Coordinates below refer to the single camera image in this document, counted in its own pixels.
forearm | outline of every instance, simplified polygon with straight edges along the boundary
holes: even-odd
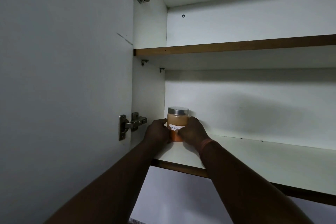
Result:
[[[160,142],[142,141],[46,223],[126,223],[151,160],[162,147]]]
[[[288,197],[217,142],[204,147],[202,162],[235,224],[312,224]]]

person's right arm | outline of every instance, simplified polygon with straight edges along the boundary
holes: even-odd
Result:
[[[247,165],[208,139],[203,125],[190,117],[178,134],[201,152],[201,160],[234,224],[313,224],[294,202]]]

silver lid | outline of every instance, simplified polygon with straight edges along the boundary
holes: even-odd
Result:
[[[171,106],[168,107],[168,113],[173,115],[189,115],[189,108],[180,106]]]

jar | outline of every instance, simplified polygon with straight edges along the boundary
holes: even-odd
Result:
[[[189,119],[189,109],[180,106],[168,107],[167,127],[171,128],[170,136],[173,142],[182,142],[182,138],[177,134],[180,128],[187,125]]]

person's left hand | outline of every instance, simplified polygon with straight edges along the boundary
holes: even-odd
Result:
[[[170,143],[170,130],[165,126],[167,119],[154,120],[147,127],[144,141]]]

